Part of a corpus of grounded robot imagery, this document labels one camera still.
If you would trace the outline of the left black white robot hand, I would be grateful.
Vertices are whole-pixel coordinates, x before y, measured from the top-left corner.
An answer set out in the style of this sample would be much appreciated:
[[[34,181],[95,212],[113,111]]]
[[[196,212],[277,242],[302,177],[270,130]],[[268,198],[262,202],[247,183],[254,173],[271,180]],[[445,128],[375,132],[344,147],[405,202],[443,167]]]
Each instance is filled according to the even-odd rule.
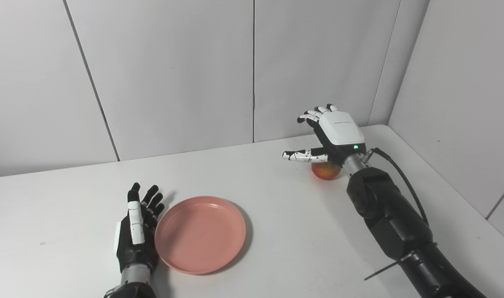
[[[116,256],[120,270],[134,264],[146,265],[151,272],[158,264],[154,232],[165,206],[163,194],[152,185],[143,198],[141,185],[134,183],[127,193],[127,215],[118,228]]]

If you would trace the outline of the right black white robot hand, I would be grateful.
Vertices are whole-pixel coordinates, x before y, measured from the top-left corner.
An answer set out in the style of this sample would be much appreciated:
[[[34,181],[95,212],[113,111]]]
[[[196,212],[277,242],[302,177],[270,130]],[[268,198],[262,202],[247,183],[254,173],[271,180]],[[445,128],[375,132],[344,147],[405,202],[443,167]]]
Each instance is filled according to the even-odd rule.
[[[339,111],[333,104],[307,110],[297,118],[307,123],[322,147],[284,151],[285,160],[308,163],[329,162],[341,167],[354,154],[366,154],[365,137],[349,113]]]

